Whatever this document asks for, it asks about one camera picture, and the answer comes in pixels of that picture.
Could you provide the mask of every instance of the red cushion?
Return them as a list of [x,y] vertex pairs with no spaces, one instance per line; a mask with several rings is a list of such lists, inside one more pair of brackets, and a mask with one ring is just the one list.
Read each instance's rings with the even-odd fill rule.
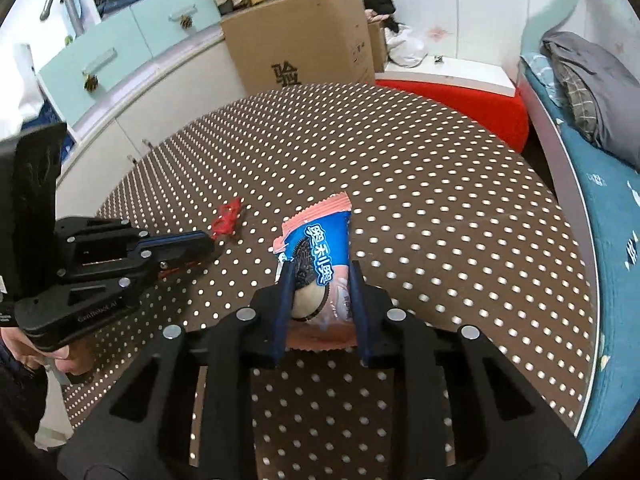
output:
[[378,80],[380,86],[434,99],[471,117],[509,147],[521,152],[529,137],[529,116],[519,90],[514,97],[420,81]]

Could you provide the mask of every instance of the black gripper frame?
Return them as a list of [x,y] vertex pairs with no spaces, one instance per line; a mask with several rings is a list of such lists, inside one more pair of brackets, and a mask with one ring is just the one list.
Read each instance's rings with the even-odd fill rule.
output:
[[150,236],[128,220],[68,217],[54,229],[51,285],[15,303],[15,324],[43,351],[53,351],[140,306],[160,272],[214,253],[203,231]]
[[[257,480],[250,371],[275,368],[284,354],[293,294],[294,268],[285,263],[280,281],[255,293],[255,317],[239,311],[206,330],[159,334],[66,444],[60,471],[68,480]],[[571,431],[475,327],[452,333],[404,310],[389,313],[388,293],[367,285],[357,262],[350,294],[361,359],[394,370],[389,479],[574,480],[586,469]],[[204,366],[193,467],[191,413]],[[439,367],[455,435],[449,467]]]

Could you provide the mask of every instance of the plaid pillow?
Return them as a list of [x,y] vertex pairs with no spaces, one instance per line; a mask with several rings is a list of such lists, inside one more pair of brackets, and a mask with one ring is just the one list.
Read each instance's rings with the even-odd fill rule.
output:
[[556,79],[554,70],[551,67],[551,60],[547,56],[543,56],[537,52],[526,52],[520,56],[522,60],[529,65],[529,68],[540,81],[546,90],[546,94],[555,103],[558,108],[566,105],[566,98],[560,83]]
[[593,143],[593,134],[598,127],[593,94],[575,70],[561,61],[554,60],[554,71],[571,106],[576,128],[587,142]]

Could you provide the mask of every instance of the drawer handle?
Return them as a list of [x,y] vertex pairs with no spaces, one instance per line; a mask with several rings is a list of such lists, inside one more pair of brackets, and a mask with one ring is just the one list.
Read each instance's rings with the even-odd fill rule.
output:
[[195,4],[190,5],[189,7],[185,7],[180,10],[176,10],[173,14],[169,15],[169,20],[172,22],[179,22],[180,26],[187,30],[188,28],[193,27],[193,18],[192,16],[198,12],[198,8]]
[[89,94],[96,91],[98,88],[98,76],[94,74],[84,74],[84,89]]
[[99,81],[98,76],[95,75],[95,73],[98,72],[98,70],[100,70],[107,63],[115,59],[117,56],[118,53],[116,52],[116,50],[114,48],[110,48],[84,67],[84,70],[82,70],[82,75],[84,76],[84,89],[87,92],[92,93],[96,91]]
[[191,16],[189,16],[188,14],[183,14],[180,17],[180,26],[184,30],[187,30],[188,28],[193,27],[193,18]]

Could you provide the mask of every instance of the round table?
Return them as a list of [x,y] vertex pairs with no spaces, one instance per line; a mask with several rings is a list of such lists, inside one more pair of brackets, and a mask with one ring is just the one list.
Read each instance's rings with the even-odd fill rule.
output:
[[[353,203],[351,257],[367,281],[433,326],[480,327],[574,430],[593,372],[596,315],[551,192],[523,158],[455,110],[339,84],[267,92],[199,118],[111,193],[99,215],[152,234],[206,230],[235,196],[246,213],[241,238],[219,260],[165,278],[139,311],[97,333],[94,380],[65,392],[71,423],[82,423],[164,326],[210,326],[271,285],[282,221],[340,191]],[[279,370],[254,370],[253,392],[260,478],[386,478],[390,372],[363,368],[353,349],[291,350]],[[452,463],[448,417],[444,424]]]

